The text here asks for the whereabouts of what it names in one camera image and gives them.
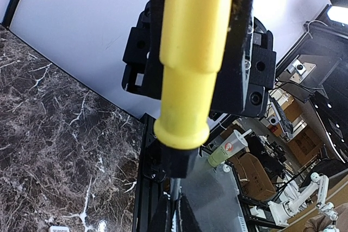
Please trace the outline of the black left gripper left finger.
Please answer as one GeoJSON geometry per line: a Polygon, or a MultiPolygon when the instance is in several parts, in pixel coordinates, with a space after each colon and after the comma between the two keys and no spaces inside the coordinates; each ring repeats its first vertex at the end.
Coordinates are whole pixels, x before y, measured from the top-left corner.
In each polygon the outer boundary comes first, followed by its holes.
{"type": "Polygon", "coordinates": [[[170,232],[173,227],[175,204],[170,196],[161,196],[148,226],[148,232],[170,232]]]}

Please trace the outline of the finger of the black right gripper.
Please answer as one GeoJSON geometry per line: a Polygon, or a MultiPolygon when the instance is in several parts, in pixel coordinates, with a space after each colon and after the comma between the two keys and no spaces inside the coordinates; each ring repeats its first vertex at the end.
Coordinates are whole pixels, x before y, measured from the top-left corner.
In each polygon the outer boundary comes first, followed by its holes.
{"type": "Polygon", "coordinates": [[[163,65],[159,59],[165,0],[150,0],[150,54],[144,75],[145,95],[159,99],[163,81],[163,65]]]}

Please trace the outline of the white button remote control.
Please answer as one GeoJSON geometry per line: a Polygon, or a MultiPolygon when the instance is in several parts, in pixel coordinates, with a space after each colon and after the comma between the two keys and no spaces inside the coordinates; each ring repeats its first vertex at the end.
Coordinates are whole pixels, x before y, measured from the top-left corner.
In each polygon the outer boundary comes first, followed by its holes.
{"type": "Polygon", "coordinates": [[[66,226],[59,226],[59,225],[52,225],[49,227],[49,232],[70,232],[69,227],[66,226]]]}

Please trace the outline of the iced drink plastic cup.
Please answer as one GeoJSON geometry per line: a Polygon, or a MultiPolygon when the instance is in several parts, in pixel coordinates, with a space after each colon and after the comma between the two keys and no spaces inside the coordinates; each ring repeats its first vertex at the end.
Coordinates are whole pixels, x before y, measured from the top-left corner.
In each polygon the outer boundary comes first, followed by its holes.
{"type": "Polygon", "coordinates": [[[208,163],[212,167],[217,167],[219,164],[237,154],[237,152],[248,147],[245,137],[251,134],[251,132],[252,129],[245,131],[243,134],[237,130],[233,130],[231,135],[208,157],[208,163]]]}

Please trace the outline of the yellow handled screwdriver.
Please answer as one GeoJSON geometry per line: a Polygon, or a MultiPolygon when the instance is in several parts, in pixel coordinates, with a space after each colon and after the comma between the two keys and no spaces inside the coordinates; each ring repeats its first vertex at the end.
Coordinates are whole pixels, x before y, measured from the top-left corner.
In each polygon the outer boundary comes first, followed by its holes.
{"type": "Polygon", "coordinates": [[[165,0],[159,58],[163,64],[160,116],[154,133],[164,145],[170,198],[192,170],[222,64],[232,0],[165,0]]]}

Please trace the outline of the cardboard box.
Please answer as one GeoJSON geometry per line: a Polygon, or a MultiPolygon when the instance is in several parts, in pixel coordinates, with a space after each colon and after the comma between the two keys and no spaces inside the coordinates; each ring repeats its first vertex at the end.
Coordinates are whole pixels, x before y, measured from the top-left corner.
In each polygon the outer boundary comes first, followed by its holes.
{"type": "Polygon", "coordinates": [[[264,167],[251,153],[245,153],[241,157],[233,156],[231,161],[238,174],[244,195],[265,201],[276,194],[264,167]]]}

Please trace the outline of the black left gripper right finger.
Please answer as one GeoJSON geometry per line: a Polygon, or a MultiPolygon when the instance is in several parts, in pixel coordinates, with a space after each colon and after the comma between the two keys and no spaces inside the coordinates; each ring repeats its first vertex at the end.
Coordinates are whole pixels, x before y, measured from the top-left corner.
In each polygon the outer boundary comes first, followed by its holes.
{"type": "Polygon", "coordinates": [[[185,194],[180,193],[176,203],[176,225],[180,232],[201,232],[198,221],[185,194]]]}

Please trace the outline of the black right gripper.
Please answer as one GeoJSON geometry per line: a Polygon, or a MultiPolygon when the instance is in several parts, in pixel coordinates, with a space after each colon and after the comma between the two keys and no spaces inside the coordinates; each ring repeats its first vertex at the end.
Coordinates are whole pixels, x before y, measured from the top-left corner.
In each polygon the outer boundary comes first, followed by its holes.
{"type": "MultiPolygon", "coordinates": [[[[261,117],[274,87],[276,52],[273,34],[257,18],[248,33],[253,0],[232,0],[229,27],[221,69],[217,74],[209,116],[223,113],[261,117]]],[[[147,2],[137,24],[131,28],[123,62],[122,88],[136,95],[159,100],[163,67],[150,56],[151,4],[147,2]]]]}

